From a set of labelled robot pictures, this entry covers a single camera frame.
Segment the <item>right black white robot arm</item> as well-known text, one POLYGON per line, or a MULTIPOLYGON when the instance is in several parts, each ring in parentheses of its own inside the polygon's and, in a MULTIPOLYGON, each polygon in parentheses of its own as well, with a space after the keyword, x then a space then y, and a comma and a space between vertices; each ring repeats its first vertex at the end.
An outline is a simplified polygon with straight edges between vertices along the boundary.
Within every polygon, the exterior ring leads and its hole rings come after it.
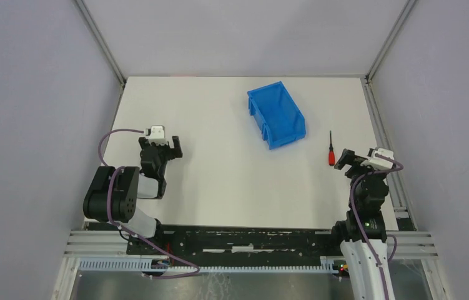
POLYGON ((344 221, 335 223, 331 237, 345 259, 339 275, 348 275, 355 299, 395 299, 389 274, 387 229, 382 205, 388 196, 385 178, 397 169, 393 152, 384 148, 370 149, 361 157, 345 149, 334 168, 349 169, 349 210, 344 221))

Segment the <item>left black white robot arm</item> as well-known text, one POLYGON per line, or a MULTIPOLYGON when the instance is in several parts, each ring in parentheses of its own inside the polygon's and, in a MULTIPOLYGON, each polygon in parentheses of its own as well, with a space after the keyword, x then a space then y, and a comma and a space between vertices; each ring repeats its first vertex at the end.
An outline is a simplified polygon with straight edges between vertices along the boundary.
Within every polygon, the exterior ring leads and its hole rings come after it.
POLYGON ((140 199, 162 199, 168 162, 183 157, 179 136, 172 142, 149 136, 139 138, 139 166, 98 167, 82 204, 88 219, 109 223, 132 237, 160 244, 161 222, 138 208, 140 199))

